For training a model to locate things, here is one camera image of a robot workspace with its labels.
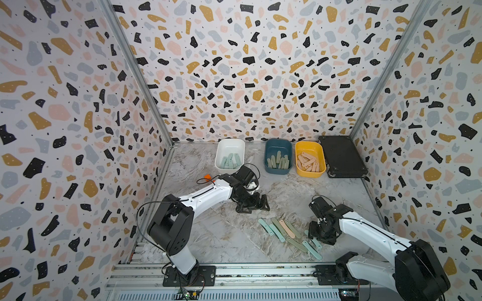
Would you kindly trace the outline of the olive knife lowest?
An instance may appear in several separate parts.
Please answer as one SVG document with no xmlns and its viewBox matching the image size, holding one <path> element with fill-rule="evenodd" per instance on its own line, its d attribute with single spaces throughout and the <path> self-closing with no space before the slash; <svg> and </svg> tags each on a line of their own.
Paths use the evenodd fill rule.
<svg viewBox="0 0 482 301">
<path fill-rule="evenodd" d="M 303 253 L 309 253 L 307 248 L 302 244 L 302 243 L 299 243 L 297 242 L 295 239 L 291 238 L 291 237 L 287 237 L 286 238 L 286 241 L 291 244 L 292 246 L 296 247 L 297 249 L 299 249 L 300 251 L 302 251 Z"/>
</svg>

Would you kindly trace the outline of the mint knife lowest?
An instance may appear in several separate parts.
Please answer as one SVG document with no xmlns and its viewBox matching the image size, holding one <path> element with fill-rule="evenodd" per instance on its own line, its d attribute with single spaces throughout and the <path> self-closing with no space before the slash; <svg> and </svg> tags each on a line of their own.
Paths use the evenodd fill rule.
<svg viewBox="0 0 482 301">
<path fill-rule="evenodd" d="M 318 261 L 322 261 L 323 257 L 306 240 L 302 242 L 302 245 L 313 257 L 315 257 Z"/>
</svg>

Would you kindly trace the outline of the olive knife bottom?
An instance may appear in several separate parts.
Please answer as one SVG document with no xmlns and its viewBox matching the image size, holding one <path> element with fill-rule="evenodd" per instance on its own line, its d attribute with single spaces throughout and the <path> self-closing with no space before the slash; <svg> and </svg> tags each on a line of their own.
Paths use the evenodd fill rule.
<svg viewBox="0 0 482 301">
<path fill-rule="evenodd" d="M 278 231 L 282 234 L 283 237 L 288 237 L 286 230 L 282 227 L 281 223 L 277 218 L 271 218 L 271 221 L 273 222 L 273 224 L 278 229 Z"/>
</svg>

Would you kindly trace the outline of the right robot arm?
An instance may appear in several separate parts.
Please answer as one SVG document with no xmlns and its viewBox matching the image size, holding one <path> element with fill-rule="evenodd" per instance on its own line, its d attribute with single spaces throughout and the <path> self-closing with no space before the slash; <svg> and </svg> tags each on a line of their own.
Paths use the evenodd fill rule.
<svg viewBox="0 0 482 301">
<path fill-rule="evenodd" d="M 433 247 L 424 240 L 410 241 L 362 218 L 350 207 L 331 205 L 322 195 L 309 204 L 317 218 L 310 223 L 308 236 L 334 245 L 341 235 L 356 238 L 382 256 L 382 260 L 347 252 L 330 270 L 317 267 L 318 280 L 333 278 L 350 284 L 366 280 L 397 292 L 403 300 L 444 300 L 451 284 Z"/>
</svg>

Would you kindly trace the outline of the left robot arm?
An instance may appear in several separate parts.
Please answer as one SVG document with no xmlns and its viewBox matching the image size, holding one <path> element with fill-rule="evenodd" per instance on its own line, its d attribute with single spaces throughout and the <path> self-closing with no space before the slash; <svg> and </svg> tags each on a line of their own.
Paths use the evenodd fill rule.
<svg viewBox="0 0 482 301">
<path fill-rule="evenodd" d="M 148 243 L 166 253 L 170 263 L 184 277 L 196 275 L 199 261 L 187 247 L 195 218 L 211 207 L 231 200 L 235 211 L 251 214 L 253 211 L 269 211 L 267 196 L 258 192 L 261 173 L 243 164 L 232 174 L 219 174 L 212 179 L 199 179 L 204 187 L 186 196 L 165 196 L 157 204 L 150 222 L 139 234 Z"/>
</svg>

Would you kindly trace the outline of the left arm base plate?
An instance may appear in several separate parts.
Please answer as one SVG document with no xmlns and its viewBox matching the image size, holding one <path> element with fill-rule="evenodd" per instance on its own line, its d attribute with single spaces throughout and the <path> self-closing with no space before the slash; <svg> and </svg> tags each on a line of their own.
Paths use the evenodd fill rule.
<svg viewBox="0 0 482 301">
<path fill-rule="evenodd" d="M 213 287 L 217 267 L 214 265 L 197 265 L 186 275 L 177 268 L 168 267 L 165 271 L 163 287 Z"/>
</svg>

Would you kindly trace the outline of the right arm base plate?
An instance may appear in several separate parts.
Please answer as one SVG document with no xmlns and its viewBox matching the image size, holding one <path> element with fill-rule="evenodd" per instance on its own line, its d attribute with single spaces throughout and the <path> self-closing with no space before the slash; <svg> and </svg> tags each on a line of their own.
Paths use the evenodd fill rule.
<svg viewBox="0 0 482 301">
<path fill-rule="evenodd" d="M 368 285 L 367 280 L 354 278 L 347 268 L 341 265 L 316 265 L 312 273 L 318 281 L 318 285 Z"/>
</svg>

